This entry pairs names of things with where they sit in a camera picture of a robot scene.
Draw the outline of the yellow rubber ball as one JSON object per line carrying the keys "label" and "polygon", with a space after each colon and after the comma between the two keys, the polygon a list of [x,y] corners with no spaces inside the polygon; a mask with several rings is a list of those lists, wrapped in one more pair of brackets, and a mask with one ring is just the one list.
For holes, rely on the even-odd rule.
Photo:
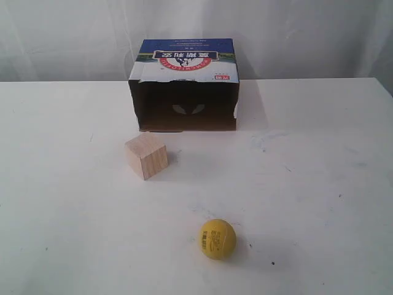
{"label": "yellow rubber ball", "polygon": [[235,230],[223,219],[211,219],[201,227],[201,250],[211,259],[229,257],[236,248],[236,242]]}

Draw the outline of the light wooden cube block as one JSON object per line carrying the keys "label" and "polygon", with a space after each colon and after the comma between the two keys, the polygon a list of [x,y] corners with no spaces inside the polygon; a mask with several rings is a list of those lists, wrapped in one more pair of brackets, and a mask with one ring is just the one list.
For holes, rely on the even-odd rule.
{"label": "light wooden cube block", "polygon": [[166,145],[151,132],[127,141],[124,148],[129,166],[143,180],[168,167]]}

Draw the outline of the blue white cardboard box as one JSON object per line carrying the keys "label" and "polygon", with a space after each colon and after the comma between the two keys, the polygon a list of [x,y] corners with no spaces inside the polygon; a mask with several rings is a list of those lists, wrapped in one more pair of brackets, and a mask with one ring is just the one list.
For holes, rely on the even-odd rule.
{"label": "blue white cardboard box", "polygon": [[236,130],[233,40],[145,39],[128,79],[142,132]]}

